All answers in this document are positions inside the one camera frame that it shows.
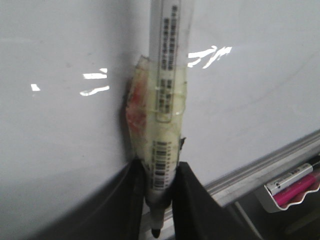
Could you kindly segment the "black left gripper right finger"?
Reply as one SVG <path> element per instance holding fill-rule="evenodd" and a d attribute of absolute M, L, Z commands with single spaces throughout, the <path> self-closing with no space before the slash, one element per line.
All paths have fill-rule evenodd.
<path fill-rule="evenodd" d="M 172 213 L 177 240 L 258 239 L 211 197 L 187 162 L 176 169 Z"/>

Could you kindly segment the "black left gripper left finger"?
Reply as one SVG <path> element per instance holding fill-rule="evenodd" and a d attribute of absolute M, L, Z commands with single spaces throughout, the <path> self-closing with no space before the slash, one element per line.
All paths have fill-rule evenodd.
<path fill-rule="evenodd" d="M 144 189 L 144 168 L 138 159 L 132 160 L 110 182 L 34 238 L 137 240 Z"/>

